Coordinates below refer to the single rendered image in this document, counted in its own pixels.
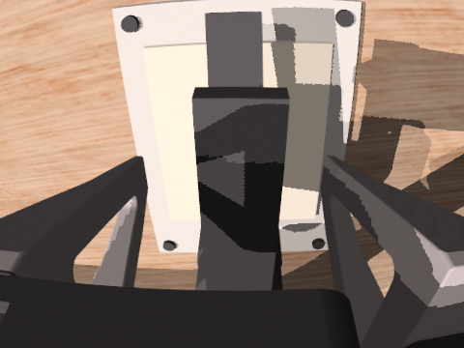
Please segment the white mounting plate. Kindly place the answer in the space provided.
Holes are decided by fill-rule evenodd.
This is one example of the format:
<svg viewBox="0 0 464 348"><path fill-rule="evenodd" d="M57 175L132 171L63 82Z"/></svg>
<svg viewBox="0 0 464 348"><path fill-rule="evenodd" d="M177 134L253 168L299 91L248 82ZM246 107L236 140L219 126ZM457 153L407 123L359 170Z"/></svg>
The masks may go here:
<svg viewBox="0 0 464 348"><path fill-rule="evenodd" d="M262 12L263 41L333 43L315 218L280 219L281 251L328 250L321 199L325 156L344 160L357 66L360 0L173 0L112 9L130 123L144 157L147 201L159 252L197 252L200 220L171 220L160 167L143 47L205 43L205 13Z"/></svg>

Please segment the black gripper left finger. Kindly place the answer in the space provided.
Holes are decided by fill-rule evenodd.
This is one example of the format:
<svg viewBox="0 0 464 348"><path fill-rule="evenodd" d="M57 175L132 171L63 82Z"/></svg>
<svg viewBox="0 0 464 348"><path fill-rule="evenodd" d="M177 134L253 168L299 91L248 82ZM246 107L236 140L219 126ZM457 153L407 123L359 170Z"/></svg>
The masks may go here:
<svg viewBox="0 0 464 348"><path fill-rule="evenodd" d="M76 256L119 212L90 284L134 287L147 195L144 158L135 156L84 184L1 217L0 270L75 283Z"/></svg>

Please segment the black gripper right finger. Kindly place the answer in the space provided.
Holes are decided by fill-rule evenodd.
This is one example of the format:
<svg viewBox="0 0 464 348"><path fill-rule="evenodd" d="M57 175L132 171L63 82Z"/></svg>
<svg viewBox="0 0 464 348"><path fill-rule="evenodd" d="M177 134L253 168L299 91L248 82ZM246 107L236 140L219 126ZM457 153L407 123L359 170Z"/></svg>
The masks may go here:
<svg viewBox="0 0 464 348"><path fill-rule="evenodd" d="M350 300L361 348L464 333L463 216L335 156L325 157L321 197L334 290ZM350 213L392 259L385 299Z"/></svg>

